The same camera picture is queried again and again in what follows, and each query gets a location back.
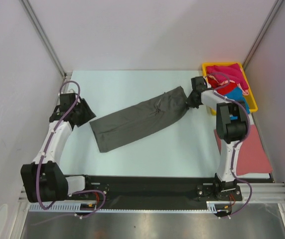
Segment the dark grey t-shirt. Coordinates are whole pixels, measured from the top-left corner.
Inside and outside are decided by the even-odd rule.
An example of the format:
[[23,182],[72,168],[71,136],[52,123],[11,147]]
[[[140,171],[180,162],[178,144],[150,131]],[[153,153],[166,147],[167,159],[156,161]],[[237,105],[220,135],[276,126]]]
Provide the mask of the dark grey t-shirt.
[[171,126],[188,111],[186,100],[179,86],[90,122],[99,151],[109,152]]

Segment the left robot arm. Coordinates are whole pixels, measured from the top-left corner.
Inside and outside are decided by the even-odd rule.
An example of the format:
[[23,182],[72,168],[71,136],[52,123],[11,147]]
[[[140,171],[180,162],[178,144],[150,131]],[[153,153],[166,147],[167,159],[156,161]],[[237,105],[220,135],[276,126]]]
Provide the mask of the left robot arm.
[[48,133],[40,151],[32,163],[24,164],[20,170],[31,203],[64,201],[73,193],[88,199],[93,193],[93,186],[85,182],[85,176],[64,175],[59,162],[74,127],[88,123],[95,114],[76,93],[61,94],[59,100],[49,118]]

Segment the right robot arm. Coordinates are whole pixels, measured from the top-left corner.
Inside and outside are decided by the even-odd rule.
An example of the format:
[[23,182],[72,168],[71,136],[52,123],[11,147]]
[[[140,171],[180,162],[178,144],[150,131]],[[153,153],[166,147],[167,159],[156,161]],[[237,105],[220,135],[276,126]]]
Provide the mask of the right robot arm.
[[236,167],[243,141],[250,133],[251,124],[243,101],[235,101],[209,88],[203,76],[191,79],[192,91],[187,98],[190,108],[205,105],[216,111],[216,133],[221,141],[220,164],[213,195],[224,200],[231,194],[227,182],[237,179]]

